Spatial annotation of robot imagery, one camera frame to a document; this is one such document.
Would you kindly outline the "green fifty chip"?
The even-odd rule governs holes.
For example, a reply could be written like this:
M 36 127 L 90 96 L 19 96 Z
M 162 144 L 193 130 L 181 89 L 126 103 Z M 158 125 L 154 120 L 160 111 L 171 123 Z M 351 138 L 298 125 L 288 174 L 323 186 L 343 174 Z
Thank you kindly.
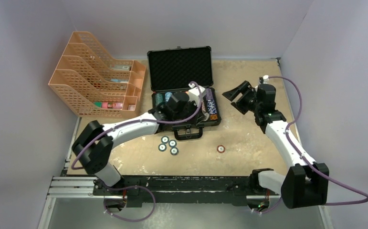
M 177 147 L 177 142 L 176 140 L 170 140 L 168 145 L 171 147 L 171 148 L 175 148 Z
M 166 144 L 159 144 L 159 145 L 158 145 L 158 150 L 159 150 L 160 152 L 164 152 L 164 151 L 166 151 L 166 149 L 167 149 Z
M 171 155 L 177 155 L 179 153 L 179 150 L 176 147 L 173 147 L 170 149 L 170 154 Z
M 168 137 L 168 136 L 163 136 L 163 137 L 161 137 L 161 142 L 162 142 L 163 144 L 167 144 L 167 143 L 169 142 L 169 137 Z

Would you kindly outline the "red five poker chip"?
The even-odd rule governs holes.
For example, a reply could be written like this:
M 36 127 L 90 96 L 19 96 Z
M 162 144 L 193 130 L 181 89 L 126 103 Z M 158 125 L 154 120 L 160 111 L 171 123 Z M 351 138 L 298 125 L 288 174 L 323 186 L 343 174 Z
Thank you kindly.
M 225 151 L 226 151 L 225 146 L 223 146 L 223 145 L 218 145 L 217 146 L 217 152 L 218 153 L 224 153 Z

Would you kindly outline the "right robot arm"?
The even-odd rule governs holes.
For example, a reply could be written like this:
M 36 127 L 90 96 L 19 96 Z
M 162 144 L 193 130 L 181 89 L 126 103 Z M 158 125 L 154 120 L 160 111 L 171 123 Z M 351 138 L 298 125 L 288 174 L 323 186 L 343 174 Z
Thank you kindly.
M 285 116 L 276 107 L 276 88 L 267 83 L 252 87 L 248 81 L 222 94 L 240 113 L 253 112 L 256 124 L 280 153 L 288 172 L 255 169 L 250 175 L 250 190 L 261 194 L 266 189 L 281 195 L 289 209 L 324 205 L 327 201 L 329 169 L 317 163 L 289 130 Z

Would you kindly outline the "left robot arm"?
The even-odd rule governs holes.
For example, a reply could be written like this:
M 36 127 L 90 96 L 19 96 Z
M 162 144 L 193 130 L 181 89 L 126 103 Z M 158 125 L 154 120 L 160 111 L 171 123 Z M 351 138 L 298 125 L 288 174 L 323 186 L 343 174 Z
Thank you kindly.
M 83 169 L 103 181 L 111 195 L 120 194 L 124 188 L 123 176 L 109 161 L 111 151 L 130 140 L 197 122 L 203 98 L 204 93 L 198 91 L 177 92 L 167 102 L 138 117 L 103 125 L 96 120 L 91 121 L 73 143 L 72 151 L 76 158 L 71 169 Z

